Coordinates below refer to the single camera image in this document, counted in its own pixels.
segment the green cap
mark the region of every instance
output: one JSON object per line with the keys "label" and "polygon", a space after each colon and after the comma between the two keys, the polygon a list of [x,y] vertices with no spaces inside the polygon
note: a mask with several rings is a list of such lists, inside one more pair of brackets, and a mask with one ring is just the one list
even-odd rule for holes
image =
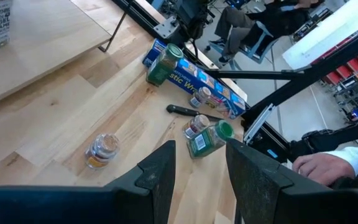
{"label": "green cap", "polygon": [[215,128],[218,136],[225,141],[234,137],[233,127],[225,120],[220,120],[216,123]]}
{"label": "green cap", "polygon": [[167,54],[169,54],[172,57],[175,57],[177,60],[184,57],[183,52],[175,44],[167,45]]}

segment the hand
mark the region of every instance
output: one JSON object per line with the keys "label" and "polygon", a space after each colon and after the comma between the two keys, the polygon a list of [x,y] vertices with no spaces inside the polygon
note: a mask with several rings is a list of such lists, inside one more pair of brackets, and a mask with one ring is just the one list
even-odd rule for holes
{"label": "hand", "polygon": [[325,186],[333,184],[340,177],[356,176],[350,163],[325,153],[298,157],[292,170]]}

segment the person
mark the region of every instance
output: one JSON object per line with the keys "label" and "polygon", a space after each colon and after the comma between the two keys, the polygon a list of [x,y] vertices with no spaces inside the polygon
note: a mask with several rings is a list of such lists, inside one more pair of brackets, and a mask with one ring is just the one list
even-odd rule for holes
{"label": "person", "polygon": [[309,20],[307,9],[318,7],[324,0],[269,0],[266,10],[259,13],[244,14],[235,7],[228,6],[216,26],[215,34],[220,39],[211,41],[224,47],[221,63],[228,63],[239,51],[241,41],[247,37],[256,21],[260,21],[275,39],[290,35]]}
{"label": "person", "polygon": [[325,186],[340,177],[354,179],[358,175],[358,147],[300,156],[292,164],[292,170]]}

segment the knife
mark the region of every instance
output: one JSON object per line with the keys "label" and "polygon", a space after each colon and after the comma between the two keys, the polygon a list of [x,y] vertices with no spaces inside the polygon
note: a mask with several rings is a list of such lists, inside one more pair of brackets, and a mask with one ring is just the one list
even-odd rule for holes
{"label": "knife", "polygon": [[[175,106],[175,105],[168,105],[167,106],[167,111],[169,113],[177,113],[180,115],[184,115],[184,116],[197,116],[197,115],[201,115],[202,113],[195,111],[195,110],[191,110],[188,108],[183,108],[181,106]],[[211,115],[207,115],[207,114],[203,114],[205,115],[210,121],[220,121],[222,120],[222,118],[217,118]]]}

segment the green spice jar label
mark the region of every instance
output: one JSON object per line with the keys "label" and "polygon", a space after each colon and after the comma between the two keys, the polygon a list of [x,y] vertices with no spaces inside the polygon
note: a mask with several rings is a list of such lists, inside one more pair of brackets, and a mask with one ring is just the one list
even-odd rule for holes
{"label": "green spice jar label", "polygon": [[204,130],[197,137],[190,140],[191,150],[195,157],[201,156],[213,147],[213,142],[207,130]]}
{"label": "green spice jar label", "polygon": [[160,61],[161,55],[155,59],[149,71],[147,72],[146,80],[154,85],[161,85],[169,76],[172,69],[166,66],[163,61]]}

